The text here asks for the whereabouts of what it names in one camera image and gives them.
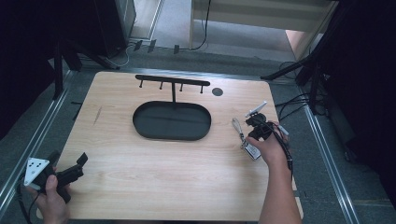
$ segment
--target human hand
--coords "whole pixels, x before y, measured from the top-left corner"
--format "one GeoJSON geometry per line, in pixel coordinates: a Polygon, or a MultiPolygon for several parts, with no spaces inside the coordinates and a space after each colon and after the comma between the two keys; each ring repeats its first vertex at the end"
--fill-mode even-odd
{"type": "MultiPolygon", "coordinates": [[[[277,132],[278,136],[283,136],[278,128],[277,122],[274,123],[274,130],[277,132]]],[[[284,167],[287,167],[287,159],[285,156],[285,152],[282,146],[277,141],[275,135],[271,133],[271,135],[265,141],[258,141],[252,137],[246,137],[248,143],[256,147],[260,153],[262,154],[262,158],[268,164],[269,167],[283,164],[284,167]]]]}
{"type": "Polygon", "coordinates": [[[55,175],[50,175],[46,183],[47,194],[40,193],[37,197],[37,191],[27,189],[33,198],[37,197],[35,203],[43,216],[44,223],[67,223],[70,217],[69,208],[56,191],[57,186],[58,179],[55,175]]]}

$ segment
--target wooden board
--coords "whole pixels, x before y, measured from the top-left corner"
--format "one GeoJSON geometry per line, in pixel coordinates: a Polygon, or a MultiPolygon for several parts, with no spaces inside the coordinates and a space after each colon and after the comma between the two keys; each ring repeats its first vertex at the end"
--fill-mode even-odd
{"type": "MultiPolygon", "coordinates": [[[[207,6],[208,1],[191,2],[190,48],[193,21],[206,19],[207,6]]],[[[298,61],[325,32],[336,6],[336,1],[318,0],[213,0],[208,20],[286,30],[298,61]]]]}
{"type": "Polygon", "coordinates": [[[62,171],[83,152],[89,157],[84,176],[71,185],[72,218],[258,220],[267,166],[240,148],[232,119],[238,118],[248,134],[252,128],[244,116],[265,100],[262,113],[277,120],[268,84],[185,78],[211,83],[202,94],[199,86],[184,85],[183,91],[177,86],[178,102],[202,105],[211,113],[208,135],[192,142],[146,139],[134,129],[132,118],[140,105],[172,101],[170,83],[159,90],[160,83],[145,81],[139,88],[134,74],[96,75],[58,162],[62,171]],[[214,88],[223,94],[215,96],[214,88]]]}

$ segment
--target aluminum rail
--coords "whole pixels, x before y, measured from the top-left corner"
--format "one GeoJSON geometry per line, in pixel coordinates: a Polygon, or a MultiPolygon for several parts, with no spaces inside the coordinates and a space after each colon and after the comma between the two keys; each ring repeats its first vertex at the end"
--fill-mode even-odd
{"type": "Polygon", "coordinates": [[[324,164],[327,168],[330,180],[332,181],[332,186],[334,188],[335,194],[337,196],[338,202],[340,203],[341,210],[344,213],[346,223],[348,224],[359,224],[358,214],[356,213],[353,202],[349,197],[347,188],[344,181],[338,172],[338,168],[332,158],[332,153],[327,145],[326,138],[320,128],[317,117],[315,117],[308,105],[304,107],[305,114],[308,118],[309,124],[311,125],[312,132],[317,140],[318,148],[324,164]]]}
{"type": "Polygon", "coordinates": [[[8,180],[6,181],[5,185],[2,187],[0,191],[0,220],[3,218],[3,215],[7,211],[7,208],[15,195],[15,186],[19,181],[19,178],[22,172],[25,169],[25,165],[27,159],[29,157],[34,156],[38,149],[41,146],[48,130],[52,122],[54,121],[56,115],[59,112],[62,104],[64,103],[64,99],[69,92],[69,88],[73,81],[73,77],[76,71],[68,71],[64,75],[64,90],[61,92],[57,100],[52,101],[49,105],[49,109],[47,110],[45,116],[41,120],[40,124],[38,125],[33,137],[31,138],[29,144],[27,145],[26,149],[23,151],[21,158],[17,162],[16,166],[14,167],[11,175],[9,176],[8,180]]]}

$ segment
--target metal frame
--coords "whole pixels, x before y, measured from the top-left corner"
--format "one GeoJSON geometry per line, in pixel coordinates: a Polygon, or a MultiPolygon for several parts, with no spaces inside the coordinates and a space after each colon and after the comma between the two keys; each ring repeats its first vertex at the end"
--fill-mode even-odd
{"type": "MultiPolygon", "coordinates": [[[[130,73],[142,73],[142,74],[162,74],[162,75],[170,75],[170,76],[196,76],[196,77],[222,77],[222,78],[234,78],[234,79],[244,79],[244,80],[260,80],[259,77],[248,77],[248,76],[238,76],[238,75],[226,75],[226,74],[212,74],[212,73],[198,73],[198,72],[186,72],[186,71],[171,71],[171,70],[158,70],[158,69],[145,69],[145,68],[133,68],[128,70],[123,70],[120,72],[130,72],[130,73]]],[[[3,186],[0,192],[0,220],[2,219],[4,213],[7,210],[8,205],[10,204],[13,196],[15,194],[15,185],[18,182],[19,177],[21,176],[22,171],[24,170],[24,166],[29,157],[34,156],[38,149],[41,146],[52,122],[54,121],[56,115],[61,108],[64,99],[69,92],[69,88],[73,81],[74,74],[76,71],[68,71],[64,77],[64,91],[61,93],[58,100],[52,102],[49,106],[49,110],[46,115],[42,119],[40,125],[35,131],[32,139],[30,140],[27,148],[21,155],[20,160],[17,165],[13,169],[10,177],[8,178],[6,184],[3,186]]],[[[347,188],[344,184],[344,181],[338,172],[338,168],[332,158],[332,153],[329,149],[329,146],[326,142],[326,138],[323,135],[323,132],[320,128],[319,122],[317,118],[313,115],[309,106],[305,108],[305,114],[308,118],[308,122],[312,128],[312,132],[317,140],[318,148],[322,159],[327,168],[330,180],[332,181],[332,186],[334,188],[335,194],[337,196],[338,202],[340,203],[341,209],[344,213],[346,223],[360,223],[358,215],[353,206],[353,202],[349,197],[349,193],[347,192],[347,188]]]]}
{"type": "Polygon", "coordinates": [[[158,20],[158,17],[159,17],[159,15],[160,15],[160,11],[161,11],[161,8],[162,8],[162,7],[163,7],[163,0],[160,0],[159,3],[158,3],[157,8],[155,9],[154,17],[153,17],[152,22],[151,22],[151,25],[150,25],[150,27],[149,27],[148,36],[147,36],[147,37],[143,37],[143,36],[131,36],[131,37],[129,38],[130,41],[133,40],[133,39],[151,40],[152,35],[154,34],[154,29],[155,29],[155,26],[157,25],[157,20],[158,20]]]}
{"type": "Polygon", "coordinates": [[[0,191],[0,220],[3,218],[4,213],[7,211],[9,204],[13,200],[15,195],[15,185],[18,183],[22,172],[25,170],[27,159],[33,157],[40,148],[41,143],[50,129],[52,122],[64,103],[64,99],[69,92],[70,85],[76,72],[77,71],[69,70],[64,75],[64,90],[61,92],[58,99],[53,100],[50,104],[49,109],[38,125],[38,128],[35,130],[35,133],[33,134],[28,146],[23,151],[19,161],[6,181],[6,184],[2,187],[2,190],[0,191]]]}

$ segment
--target black cable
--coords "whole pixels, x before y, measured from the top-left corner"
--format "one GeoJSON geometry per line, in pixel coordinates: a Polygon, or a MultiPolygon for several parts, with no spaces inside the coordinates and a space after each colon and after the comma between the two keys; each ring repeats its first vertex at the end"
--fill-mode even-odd
{"type": "Polygon", "coordinates": [[[29,214],[26,212],[26,208],[24,207],[24,203],[23,203],[23,196],[21,193],[21,182],[23,180],[23,176],[24,175],[21,175],[20,180],[15,185],[15,191],[17,193],[17,200],[18,200],[18,204],[20,205],[23,217],[25,218],[25,220],[28,224],[32,224],[32,221],[30,220],[30,212],[29,212],[29,214]]]}
{"type": "Polygon", "coordinates": [[[205,38],[204,38],[204,41],[202,42],[202,44],[201,44],[199,47],[197,47],[197,48],[195,48],[195,49],[189,49],[189,50],[198,50],[198,49],[200,49],[201,46],[206,42],[206,37],[207,37],[207,20],[208,20],[208,18],[209,18],[209,11],[210,11],[210,3],[211,3],[211,2],[212,2],[212,1],[209,0],[209,4],[207,5],[206,21],[205,21],[205,38]]]}
{"type": "Polygon", "coordinates": [[[282,137],[281,137],[274,130],[273,126],[274,125],[276,126],[276,124],[274,124],[273,122],[263,122],[260,119],[255,119],[253,116],[251,118],[256,120],[256,121],[258,121],[261,125],[265,125],[267,127],[267,129],[270,130],[274,134],[277,142],[280,144],[280,146],[283,149],[283,152],[285,153],[287,164],[288,164],[288,168],[290,169],[290,172],[291,172],[291,179],[293,179],[293,159],[292,159],[292,156],[290,155],[290,152],[289,152],[289,144],[283,140],[282,132],[279,131],[281,133],[281,135],[282,135],[282,137]]]}
{"type": "MultiPolygon", "coordinates": [[[[204,43],[206,42],[206,38],[207,38],[207,21],[208,21],[208,19],[209,19],[209,11],[210,11],[210,3],[211,3],[211,2],[212,2],[212,1],[209,0],[209,4],[208,4],[208,6],[207,6],[206,19],[205,19],[205,38],[204,38],[204,41],[203,41],[202,44],[201,44],[199,47],[197,47],[197,48],[194,48],[194,49],[179,49],[179,50],[198,50],[198,49],[201,48],[201,46],[204,45],[204,43]]],[[[130,42],[130,43],[132,43],[132,45],[128,45],[128,47],[135,46],[135,45],[137,44],[137,43],[135,43],[135,42],[130,42]]],[[[155,47],[155,48],[159,48],[159,49],[172,49],[172,48],[167,48],[167,47],[155,47]]]]}
{"type": "MultiPolygon", "coordinates": [[[[303,94],[297,95],[297,96],[293,97],[292,99],[288,100],[285,103],[281,103],[281,104],[276,105],[276,107],[282,106],[282,108],[279,111],[279,115],[278,115],[279,116],[279,121],[281,121],[282,119],[290,116],[291,114],[294,114],[295,112],[297,112],[298,110],[303,108],[305,105],[308,105],[309,99],[305,98],[305,99],[296,100],[297,98],[299,98],[301,96],[305,96],[305,95],[309,95],[309,93],[303,93],[303,94]],[[289,114],[287,114],[286,116],[282,117],[282,112],[286,108],[286,106],[287,105],[295,105],[295,104],[303,104],[303,105],[301,105],[297,109],[294,109],[293,111],[289,112],[289,114]]],[[[320,103],[323,103],[323,99],[316,100],[316,104],[317,105],[319,105],[320,103]]],[[[323,115],[326,115],[326,113],[318,113],[318,115],[323,116],[323,115]]]]}
{"type": "Polygon", "coordinates": [[[29,219],[30,219],[30,213],[32,211],[33,205],[35,204],[35,201],[37,201],[39,195],[40,195],[40,192],[37,191],[37,196],[35,196],[35,199],[32,201],[32,203],[29,206],[29,213],[28,213],[29,219]]]}
{"type": "MultiPolygon", "coordinates": [[[[279,71],[282,69],[283,64],[285,63],[294,63],[294,62],[283,62],[282,64],[279,65],[279,71]]],[[[293,70],[294,76],[297,77],[296,70],[293,70]]],[[[284,75],[284,77],[289,78],[289,79],[295,79],[295,77],[288,77],[287,75],[284,75]]]]}

